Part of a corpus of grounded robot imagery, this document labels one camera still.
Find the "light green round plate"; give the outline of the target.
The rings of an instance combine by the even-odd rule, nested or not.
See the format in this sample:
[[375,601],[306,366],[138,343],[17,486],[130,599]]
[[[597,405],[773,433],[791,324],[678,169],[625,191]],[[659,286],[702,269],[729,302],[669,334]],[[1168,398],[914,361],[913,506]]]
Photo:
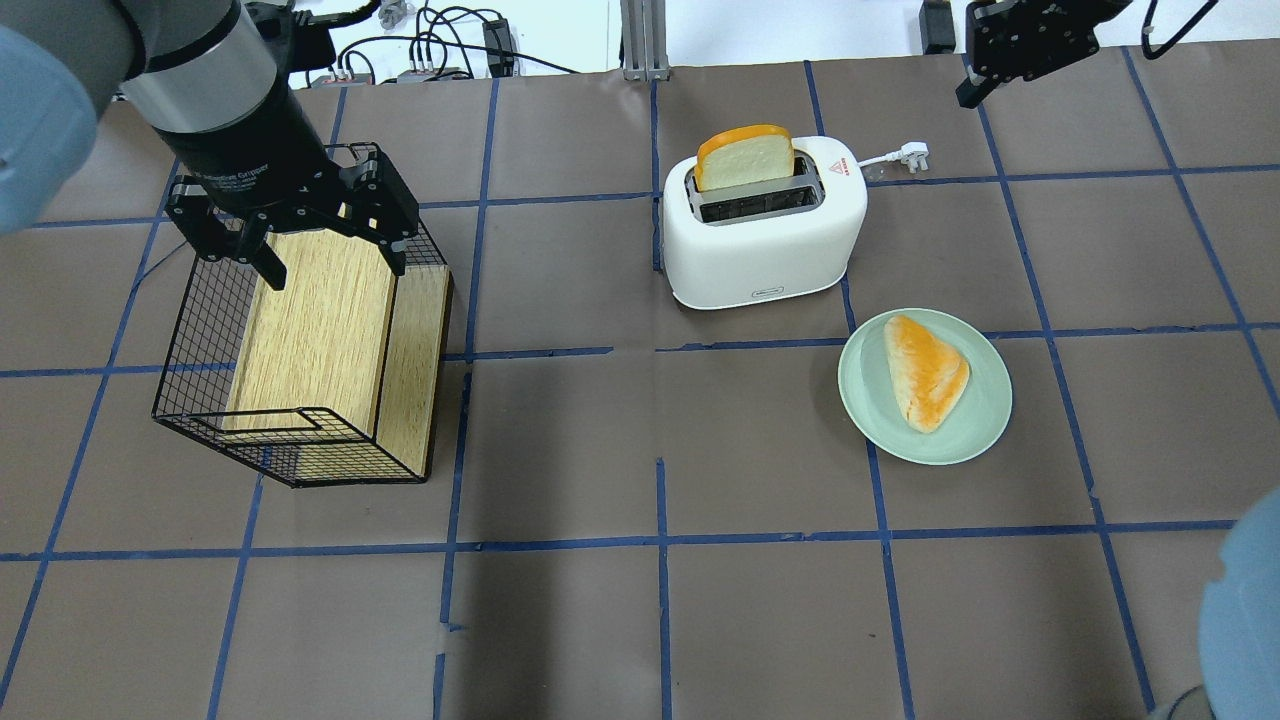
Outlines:
[[906,307],[863,323],[838,360],[838,391],[858,429],[896,457],[968,461],[996,443],[1012,411],[1009,370],[965,322]]

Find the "wooden shelf board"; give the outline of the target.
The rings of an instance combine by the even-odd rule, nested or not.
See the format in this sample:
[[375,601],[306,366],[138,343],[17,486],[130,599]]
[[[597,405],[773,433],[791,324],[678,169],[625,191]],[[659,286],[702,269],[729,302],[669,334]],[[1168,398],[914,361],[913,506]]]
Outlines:
[[274,234],[285,288],[260,281],[220,429],[297,484],[428,475],[451,266],[428,237],[396,277],[374,245]]

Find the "white two-slot toaster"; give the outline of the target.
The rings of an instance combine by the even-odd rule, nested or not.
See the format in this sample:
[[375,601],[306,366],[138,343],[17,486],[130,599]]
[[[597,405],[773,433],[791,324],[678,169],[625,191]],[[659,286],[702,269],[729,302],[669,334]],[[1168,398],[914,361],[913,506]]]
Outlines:
[[701,192],[695,160],[676,164],[660,199],[662,266],[675,299],[721,310],[837,284],[868,209],[855,154],[826,136],[794,140],[790,177]]

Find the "bread slice in toaster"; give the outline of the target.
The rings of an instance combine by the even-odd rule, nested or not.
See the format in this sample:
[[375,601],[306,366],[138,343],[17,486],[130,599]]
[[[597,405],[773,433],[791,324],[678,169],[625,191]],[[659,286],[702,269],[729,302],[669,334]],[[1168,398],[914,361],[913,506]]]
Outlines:
[[774,181],[794,173],[794,141],[782,126],[754,124],[704,141],[694,167],[700,193]]

